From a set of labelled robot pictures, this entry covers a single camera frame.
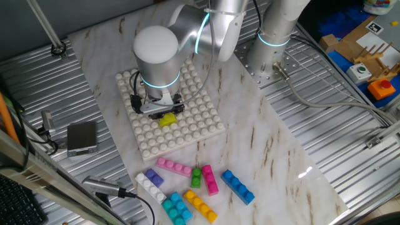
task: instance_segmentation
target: metal grating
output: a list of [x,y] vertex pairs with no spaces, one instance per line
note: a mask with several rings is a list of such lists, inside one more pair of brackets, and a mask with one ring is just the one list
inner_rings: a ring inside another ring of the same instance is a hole
[[[249,41],[238,45],[236,56],[245,56],[252,44],[253,41]],[[292,39],[285,54],[284,66],[303,98],[323,104],[354,101],[349,96],[357,96],[362,101],[363,97],[352,88],[346,78],[326,63],[316,50]],[[316,76],[299,66],[296,61],[295,64],[289,64],[291,56]],[[349,213],[383,193],[385,187],[400,177],[400,145],[395,137],[372,149],[365,145],[382,131],[382,124],[369,111],[351,106],[308,107],[293,96],[288,85],[276,74],[272,77],[253,78],[349,207]],[[377,202],[374,207],[384,201],[387,199]]]
[[[122,182],[126,189],[136,192],[118,153],[95,98],[90,90],[75,53],[68,40],[69,59],[61,61],[52,57],[50,46],[0,63],[13,96],[25,107],[25,118],[36,128],[41,126],[42,110],[50,110],[57,134],[52,139],[66,141],[67,126],[83,121],[97,122],[99,152],[95,155],[68,158],[66,151],[52,158],[81,182],[94,175]],[[47,214],[47,224],[92,224],[70,210],[36,195],[36,199]],[[112,209],[127,223],[148,224],[141,203],[137,199],[109,198]]]

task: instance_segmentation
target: pink lego brick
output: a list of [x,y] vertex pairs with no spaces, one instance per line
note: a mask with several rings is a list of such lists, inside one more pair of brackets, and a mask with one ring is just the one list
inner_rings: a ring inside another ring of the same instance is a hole
[[157,160],[157,164],[159,168],[166,169],[168,171],[180,174],[182,176],[186,176],[190,178],[192,174],[192,168],[189,166],[183,166],[182,164],[176,163],[171,160],[164,159],[163,157],[159,157]]
[[215,177],[213,174],[213,170],[211,169],[210,165],[205,165],[201,168],[202,176],[206,181],[206,186],[208,190],[208,195],[213,196],[218,194],[218,186],[217,182],[215,181]]

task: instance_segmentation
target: metal rod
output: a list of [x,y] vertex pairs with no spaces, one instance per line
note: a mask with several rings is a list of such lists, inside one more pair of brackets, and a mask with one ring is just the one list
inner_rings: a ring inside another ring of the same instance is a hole
[[49,36],[50,41],[56,47],[56,49],[64,49],[64,45],[61,43],[60,39],[57,37],[57,34],[54,32],[54,29],[51,27],[48,19],[45,17],[42,9],[40,8],[38,2],[36,0],[26,0],[29,6],[31,7],[33,13],[36,15],[37,20],[42,24],[42,27],[46,34]]

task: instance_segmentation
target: small device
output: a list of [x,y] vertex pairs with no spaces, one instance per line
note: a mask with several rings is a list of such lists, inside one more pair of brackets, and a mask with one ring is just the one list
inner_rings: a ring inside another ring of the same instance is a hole
[[346,74],[355,84],[365,83],[372,75],[363,63],[351,66]]
[[72,124],[67,128],[68,157],[93,154],[98,151],[96,122]]
[[123,198],[124,196],[121,196],[121,192],[126,192],[123,183],[96,176],[86,177],[82,181],[82,185],[89,188],[91,191],[94,191],[95,195],[109,207],[111,207],[108,200],[109,195]]
[[124,188],[124,184],[121,182],[96,176],[86,177],[82,181],[82,184],[96,193],[107,194],[111,196],[118,196],[119,188]]
[[53,136],[56,134],[56,127],[53,123],[53,118],[51,117],[50,111],[41,111],[43,125],[37,131],[39,135],[50,135]]

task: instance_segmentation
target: purple lego brick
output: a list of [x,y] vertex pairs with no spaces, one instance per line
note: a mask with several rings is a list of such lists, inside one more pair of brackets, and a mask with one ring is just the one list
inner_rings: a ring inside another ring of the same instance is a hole
[[149,178],[149,180],[157,187],[159,188],[160,185],[164,182],[164,179],[161,178],[156,172],[154,172],[153,169],[149,169],[146,172],[146,177]]

